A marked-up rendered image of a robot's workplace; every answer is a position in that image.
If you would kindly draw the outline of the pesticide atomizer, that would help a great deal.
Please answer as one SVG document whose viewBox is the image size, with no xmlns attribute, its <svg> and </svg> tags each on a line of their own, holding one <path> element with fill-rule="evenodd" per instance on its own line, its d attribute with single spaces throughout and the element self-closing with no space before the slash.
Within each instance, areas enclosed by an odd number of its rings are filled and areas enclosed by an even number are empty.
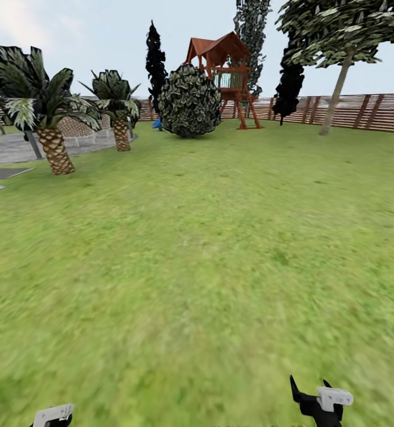
<svg viewBox="0 0 394 427">
<path fill-rule="evenodd" d="M 69 425 L 72 422 L 72 413 L 69 416 L 63 417 L 63 419 L 67 419 L 67 425 Z"/>
</svg>

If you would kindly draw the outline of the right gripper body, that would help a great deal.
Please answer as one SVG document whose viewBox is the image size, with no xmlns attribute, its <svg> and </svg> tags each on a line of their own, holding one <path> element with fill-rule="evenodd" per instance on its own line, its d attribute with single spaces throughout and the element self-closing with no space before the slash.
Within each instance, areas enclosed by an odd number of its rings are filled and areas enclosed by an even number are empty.
<svg viewBox="0 0 394 427">
<path fill-rule="evenodd" d="M 300 410 L 302 415 L 314 417 L 317 427 L 342 427 L 340 420 L 343 415 L 343 405 L 334 404 L 334 412 L 323 411 L 317 397 L 300 394 Z"/>
</svg>

